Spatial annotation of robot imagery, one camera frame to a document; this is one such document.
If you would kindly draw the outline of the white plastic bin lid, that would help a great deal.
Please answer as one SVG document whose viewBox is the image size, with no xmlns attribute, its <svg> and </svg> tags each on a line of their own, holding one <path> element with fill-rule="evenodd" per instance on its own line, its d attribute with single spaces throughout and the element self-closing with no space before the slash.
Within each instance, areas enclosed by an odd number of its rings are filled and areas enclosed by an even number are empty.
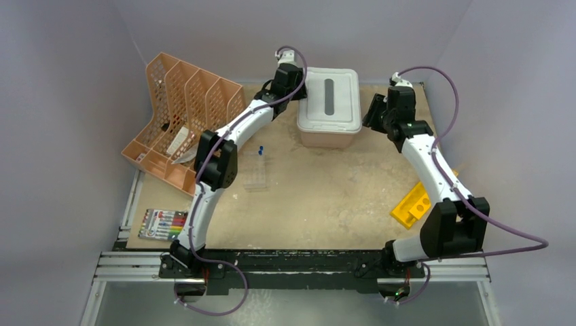
<svg viewBox="0 0 576 326">
<path fill-rule="evenodd" d="M 352 69 L 310 67 L 307 97 L 299 102 L 297 125 L 308 133 L 357 134 L 361 129 L 358 74 Z"/>
</svg>

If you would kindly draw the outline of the clear plastic well plate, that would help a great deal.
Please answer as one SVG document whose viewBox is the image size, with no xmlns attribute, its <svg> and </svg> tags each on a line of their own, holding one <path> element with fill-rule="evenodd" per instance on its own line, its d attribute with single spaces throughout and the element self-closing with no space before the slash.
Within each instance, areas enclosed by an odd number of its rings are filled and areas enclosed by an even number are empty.
<svg viewBox="0 0 576 326">
<path fill-rule="evenodd" d="M 249 191 L 267 188 L 265 155 L 258 155 L 257 151 L 246 152 L 244 158 L 244 188 Z"/>
</svg>

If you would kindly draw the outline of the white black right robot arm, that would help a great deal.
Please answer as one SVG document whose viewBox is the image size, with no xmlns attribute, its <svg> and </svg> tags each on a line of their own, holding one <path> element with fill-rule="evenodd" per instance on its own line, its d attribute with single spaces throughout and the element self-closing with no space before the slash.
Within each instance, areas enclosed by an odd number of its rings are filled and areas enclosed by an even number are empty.
<svg viewBox="0 0 576 326">
<path fill-rule="evenodd" d="M 430 125 L 416 119 L 415 91 L 392 86 L 386 95 L 376 93 L 362 124 L 387 135 L 415 169 L 432 206 L 418 235 L 386 243 L 383 271 L 398 276 L 418 260 L 481 251 L 487 223 L 480 215 L 489 214 L 490 205 L 459 182 L 434 147 Z"/>
</svg>

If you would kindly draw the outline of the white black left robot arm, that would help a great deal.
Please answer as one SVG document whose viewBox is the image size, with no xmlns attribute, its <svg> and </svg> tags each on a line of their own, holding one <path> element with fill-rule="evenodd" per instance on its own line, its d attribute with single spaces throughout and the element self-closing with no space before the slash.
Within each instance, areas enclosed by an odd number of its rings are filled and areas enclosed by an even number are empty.
<svg viewBox="0 0 576 326">
<path fill-rule="evenodd" d="M 290 101 L 306 98 L 307 67 L 281 63 L 274 78 L 256 93 L 248 107 L 224 127 L 205 130 L 194 160 L 195 193 L 185 225 L 170 246 L 176 269 L 187 278 L 200 274 L 207 230 L 223 191 L 238 174 L 239 149 L 261 128 L 283 113 Z"/>
</svg>

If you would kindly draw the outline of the pink plastic bin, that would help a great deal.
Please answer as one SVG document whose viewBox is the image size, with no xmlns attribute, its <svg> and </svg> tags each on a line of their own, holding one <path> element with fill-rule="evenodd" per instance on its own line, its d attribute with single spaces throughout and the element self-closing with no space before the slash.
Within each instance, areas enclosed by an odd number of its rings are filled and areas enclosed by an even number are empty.
<svg viewBox="0 0 576 326">
<path fill-rule="evenodd" d="M 300 130 L 300 138 L 305 147 L 342 149 L 350 146 L 358 133 L 359 130 Z"/>
</svg>

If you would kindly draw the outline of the yellow test tube rack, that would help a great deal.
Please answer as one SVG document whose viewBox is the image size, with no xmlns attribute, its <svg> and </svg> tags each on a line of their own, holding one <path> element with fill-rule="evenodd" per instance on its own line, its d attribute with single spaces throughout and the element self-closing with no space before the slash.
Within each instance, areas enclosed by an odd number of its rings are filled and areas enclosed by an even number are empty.
<svg viewBox="0 0 576 326">
<path fill-rule="evenodd" d="M 413 228 L 433 207 L 425 186 L 419 181 L 391 210 L 389 215 L 407 230 Z"/>
</svg>

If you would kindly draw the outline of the orange perforated file organizer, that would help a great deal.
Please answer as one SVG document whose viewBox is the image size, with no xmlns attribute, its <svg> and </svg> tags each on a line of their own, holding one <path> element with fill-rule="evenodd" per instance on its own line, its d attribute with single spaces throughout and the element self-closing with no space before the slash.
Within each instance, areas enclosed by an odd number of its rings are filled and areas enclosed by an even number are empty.
<svg viewBox="0 0 576 326">
<path fill-rule="evenodd" d="M 191 196 L 196 177 L 193 161 L 173 161 L 198 145 L 202 132 L 225 126 L 245 109 L 244 88 L 164 52 L 146 66 L 145 72 L 153 115 L 122 155 L 139 170 Z M 182 126 L 189 134 L 170 156 L 166 149 Z"/>
</svg>

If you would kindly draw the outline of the colored marker pack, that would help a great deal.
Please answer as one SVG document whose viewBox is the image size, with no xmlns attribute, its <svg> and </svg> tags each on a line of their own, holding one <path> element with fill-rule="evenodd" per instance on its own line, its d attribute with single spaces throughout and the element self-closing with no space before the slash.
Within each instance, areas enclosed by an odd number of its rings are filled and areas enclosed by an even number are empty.
<svg viewBox="0 0 576 326">
<path fill-rule="evenodd" d="M 187 215 L 187 211 L 147 209 L 138 237 L 149 240 L 176 240 L 185 225 Z"/>
</svg>

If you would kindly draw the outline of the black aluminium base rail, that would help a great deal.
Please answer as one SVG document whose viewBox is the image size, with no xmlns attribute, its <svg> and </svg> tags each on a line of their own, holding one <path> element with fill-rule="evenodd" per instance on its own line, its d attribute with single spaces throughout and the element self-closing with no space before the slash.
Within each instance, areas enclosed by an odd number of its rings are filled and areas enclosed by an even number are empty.
<svg viewBox="0 0 576 326">
<path fill-rule="evenodd" d="M 183 291 L 227 295 L 230 290 L 352 290 L 383 296 L 413 294 L 424 283 L 482 282 L 490 274 L 482 258 L 443 259 L 389 272 L 379 250 L 209 249 L 210 263 L 187 268 L 163 251 L 104 252 L 95 279 L 165 282 Z"/>
</svg>

